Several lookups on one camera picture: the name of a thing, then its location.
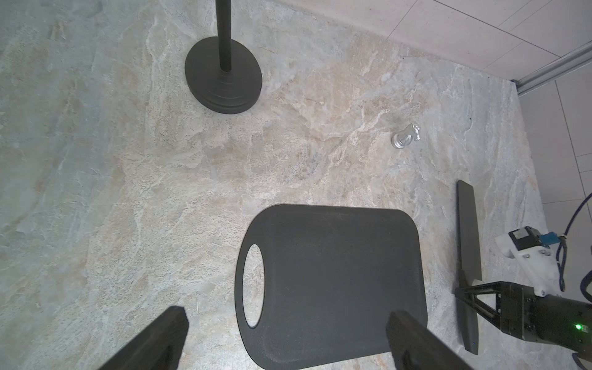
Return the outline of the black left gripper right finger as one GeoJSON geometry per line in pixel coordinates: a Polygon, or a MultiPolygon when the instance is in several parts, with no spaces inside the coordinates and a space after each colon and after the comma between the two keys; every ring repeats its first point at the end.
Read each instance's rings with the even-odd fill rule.
{"type": "Polygon", "coordinates": [[[407,311],[393,311],[386,326],[397,369],[472,369],[407,311]]]}

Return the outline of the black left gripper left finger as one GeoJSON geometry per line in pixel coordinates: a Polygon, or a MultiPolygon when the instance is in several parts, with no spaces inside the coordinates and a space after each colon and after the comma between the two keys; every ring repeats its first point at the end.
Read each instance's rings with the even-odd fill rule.
{"type": "Polygon", "coordinates": [[[178,369],[189,326],[185,309],[170,306],[100,369],[178,369]]]}

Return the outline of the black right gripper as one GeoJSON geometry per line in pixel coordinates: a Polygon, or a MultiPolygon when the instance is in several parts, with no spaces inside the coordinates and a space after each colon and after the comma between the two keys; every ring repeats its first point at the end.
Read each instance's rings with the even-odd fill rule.
{"type": "Polygon", "coordinates": [[[548,294],[539,297],[531,287],[510,282],[462,285],[455,290],[461,327],[476,328],[479,315],[503,333],[525,342],[568,348],[591,354],[591,305],[548,294]],[[491,295],[495,305],[483,296],[491,295]]]}

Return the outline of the black cutting board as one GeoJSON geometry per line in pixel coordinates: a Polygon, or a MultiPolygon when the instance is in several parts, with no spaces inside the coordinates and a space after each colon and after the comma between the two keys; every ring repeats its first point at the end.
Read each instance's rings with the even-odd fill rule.
{"type": "Polygon", "coordinates": [[[404,211],[276,204],[242,241],[234,283],[237,325],[265,369],[300,369],[387,352],[386,326],[403,310],[426,325],[419,232],[404,211]],[[243,280],[251,247],[265,273],[256,325],[245,318],[243,280]]]}

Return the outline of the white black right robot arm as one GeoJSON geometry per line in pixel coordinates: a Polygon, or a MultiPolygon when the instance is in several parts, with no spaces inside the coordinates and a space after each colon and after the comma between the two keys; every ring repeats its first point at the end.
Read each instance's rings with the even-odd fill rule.
{"type": "Polygon", "coordinates": [[[502,333],[523,340],[558,345],[591,361],[591,274],[581,282],[580,302],[556,295],[539,297],[530,286],[492,282],[457,288],[455,296],[502,333]]]}

